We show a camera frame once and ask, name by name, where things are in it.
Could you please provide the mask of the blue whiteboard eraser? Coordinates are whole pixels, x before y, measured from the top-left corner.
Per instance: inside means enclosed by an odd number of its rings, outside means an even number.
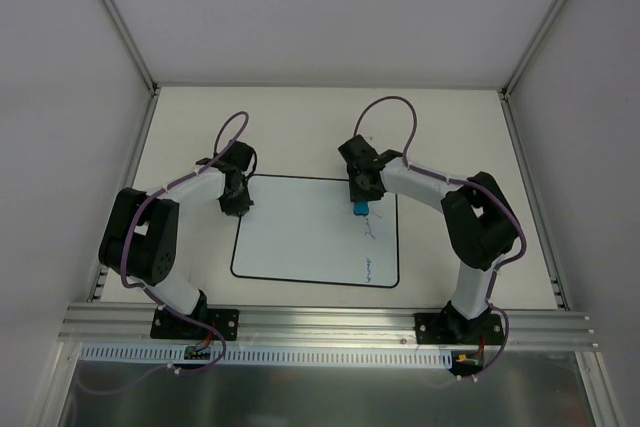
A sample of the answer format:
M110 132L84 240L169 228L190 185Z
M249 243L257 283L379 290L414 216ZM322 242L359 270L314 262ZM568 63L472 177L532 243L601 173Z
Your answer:
M353 203L353 214L356 216L368 216L370 213L367 201L356 201Z

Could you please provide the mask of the white whiteboard black rim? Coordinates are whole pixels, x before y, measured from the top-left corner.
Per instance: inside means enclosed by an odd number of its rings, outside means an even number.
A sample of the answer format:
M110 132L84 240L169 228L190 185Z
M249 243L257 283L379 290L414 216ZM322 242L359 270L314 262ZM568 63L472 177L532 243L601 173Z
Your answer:
M238 225L231 272L238 278L393 288L399 283L397 197L353 212L348 182L257 175L254 205Z

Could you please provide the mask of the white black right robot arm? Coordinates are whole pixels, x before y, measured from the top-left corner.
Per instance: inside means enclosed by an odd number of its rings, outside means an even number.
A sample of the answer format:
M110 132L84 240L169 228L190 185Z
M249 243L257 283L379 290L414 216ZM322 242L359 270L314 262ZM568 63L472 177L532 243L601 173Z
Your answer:
M460 261L446 309L449 336L469 343L483 329L495 272L522 235L522 228L495 178L484 171L456 178L407 164L395 151L344 158L351 201L358 205L396 194L441 213Z

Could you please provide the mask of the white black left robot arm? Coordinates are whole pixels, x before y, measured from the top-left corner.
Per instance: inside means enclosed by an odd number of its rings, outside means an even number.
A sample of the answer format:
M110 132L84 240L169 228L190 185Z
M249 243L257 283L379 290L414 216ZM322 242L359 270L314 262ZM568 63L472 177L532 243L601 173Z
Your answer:
M116 196L101 240L99 262L117 272L127 289L142 289L174 314L187 338L208 326L206 295L175 267L179 224L200 207L217 203L227 216L242 217L253 201L245 173L235 167L195 168L150 192L124 188Z

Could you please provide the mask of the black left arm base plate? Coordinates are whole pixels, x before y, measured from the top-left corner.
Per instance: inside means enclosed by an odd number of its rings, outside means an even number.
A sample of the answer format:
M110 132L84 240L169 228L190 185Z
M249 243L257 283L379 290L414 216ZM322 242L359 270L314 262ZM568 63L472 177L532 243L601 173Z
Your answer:
M176 315L168 309L157 308L150 328L150 337L159 340L204 340L214 328L225 341L235 341L240 312L236 309L204 308L196 319L186 314Z

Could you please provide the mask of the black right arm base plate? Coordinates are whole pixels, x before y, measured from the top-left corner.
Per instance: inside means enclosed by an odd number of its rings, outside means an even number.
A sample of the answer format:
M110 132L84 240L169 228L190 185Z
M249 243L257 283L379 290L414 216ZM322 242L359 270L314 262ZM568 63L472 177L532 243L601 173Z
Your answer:
M502 319L489 312L478 319L446 317L440 312L415 313L414 332L419 345L479 345L498 346L504 341Z

